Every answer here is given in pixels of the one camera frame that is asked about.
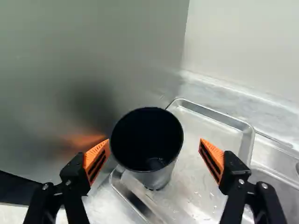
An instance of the metal screw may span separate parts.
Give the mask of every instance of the metal screw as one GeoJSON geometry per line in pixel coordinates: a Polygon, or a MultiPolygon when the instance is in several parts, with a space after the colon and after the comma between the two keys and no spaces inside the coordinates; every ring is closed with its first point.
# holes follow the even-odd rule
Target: metal screw
{"type": "Polygon", "coordinates": [[[244,180],[239,179],[239,183],[243,185],[245,182],[244,182],[244,180]]]}
{"type": "Polygon", "coordinates": [[[68,180],[67,182],[65,182],[65,185],[66,186],[69,186],[71,184],[71,181],[70,180],[68,180]]]}
{"type": "Polygon", "coordinates": [[[46,190],[46,189],[48,189],[48,187],[49,187],[49,185],[46,183],[46,184],[43,185],[42,189],[46,190]]]}
{"type": "Polygon", "coordinates": [[[265,184],[265,183],[262,183],[262,187],[265,188],[265,189],[267,189],[267,188],[268,188],[268,185],[265,184]]]}

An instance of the metal tray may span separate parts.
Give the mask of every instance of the metal tray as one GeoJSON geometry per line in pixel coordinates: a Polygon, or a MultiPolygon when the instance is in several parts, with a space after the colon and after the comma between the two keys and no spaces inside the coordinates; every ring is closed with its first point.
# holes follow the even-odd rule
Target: metal tray
{"type": "Polygon", "coordinates": [[[218,222],[226,196],[198,154],[199,139],[233,151],[249,165],[255,131],[244,121],[185,99],[175,99],[167,110],[179,119],[185,135],[170,183],[151,191],[118,166],[110,175],[112,187],[150,223],[218,222]]]}

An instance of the black cup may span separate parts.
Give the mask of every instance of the black cup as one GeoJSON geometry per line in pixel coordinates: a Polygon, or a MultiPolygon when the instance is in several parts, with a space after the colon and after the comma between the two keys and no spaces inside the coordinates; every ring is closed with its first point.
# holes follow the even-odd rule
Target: black cup
{"type": "Polygon", "coordinates": [[[159,190],[171,178],[183,140],[183,128],[172,113],[145,107],[118,121],[110,147],[118,163],[145,187],[159,190]]]}

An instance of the cup rim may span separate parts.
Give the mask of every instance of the cup rim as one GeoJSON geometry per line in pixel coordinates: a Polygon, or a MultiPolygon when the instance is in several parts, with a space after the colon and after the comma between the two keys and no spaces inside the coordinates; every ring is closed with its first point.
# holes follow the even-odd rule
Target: cup rim
{"type": "Polygon", "coordinates": [[[183,127],[182,127],[181,122],[178,120],[178,118],[177,118],[176,116],[174,116],[173,113],[171,113],[170,111],[168,111],[168,110],[166,110],[166,109],[160,108],[160,107],[147,106],[147,107],[140,107],[140,108],[136,108],[136,109],[134,109],[134,110],[131,110],[130,112],[126,113],[121,119],[119,119],[119,120],[116,122],[114,128],[113,128],[113,131],[112,131],[112,133],[111,133],[111,135],[110,135],[110,144],[109,144],[109,148],[110,148],[110,151],[111,151],[111,155],[114,157],[114,159],[115,159],[115,160],[116,160],[122,167],[124,167],[125,169],[127,169],[127,170],[129,170],[129,171],[136,172],[136,173],[150,173],[150,172],[156,172],[156,171],[158,171],[158,170],[161,170],[161,169],[167,167],[169,164],[171,164],[172,162],[174,162],[174,161],[177,159],[179,153],[180,153],[181,150],[182,150],[182,146],[183,146],[183,143],[184,143],[184,130],[183,130],[183,127]],[[114,131],[114,128],[116,127],[116,125],[118,124],[118,122],[120,122],[121,120],[125,119],[130,113],[132,113],[132,112],[134,112],[134,111],[137,111],[137,110],[140,110],[140,109],[147,109],[147,108],[154,108],[154,109],[158,109],[158,110],[160,110],[160,111],[164,111],[164,112],[168,113],[169,115],[171,115],[171,116],[177,121],[177,123],[179,124],[180,130],[181,130],[181,132],[182,132],[182,135],[181,135],[181,141],[180,141],[180,145],[179,145],[179,150],[178,150],[177,153],[172,157],[172,159],[171,159],[168,163],[166,163],[165,166],[162,167],[162,168],[156,168],[156,169],[153,169],[153,170],[136,170],[136,169],[131,169],[131,168],[125,166],[122,162],[120,162],[120,161],[115,157],[115,155],[114,155],[114,153],[113,153],[113,149],[112,149],[112,135],[113,135],[113,131],[114,131]]]}

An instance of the gray wall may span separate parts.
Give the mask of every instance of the gray wall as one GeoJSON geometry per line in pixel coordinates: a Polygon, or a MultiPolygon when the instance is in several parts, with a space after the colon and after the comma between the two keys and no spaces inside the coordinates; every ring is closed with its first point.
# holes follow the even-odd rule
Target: gray wall
{"type": "Polygon", "coordinates": [[[299,1],[190,0],[183,68],[299,106],[299,1]]]}
{"type": "Polygon", "coordinates": [[[2,0],[0,169],[59,182],[78,151],[180,85],[188,0],[2,0]]]}

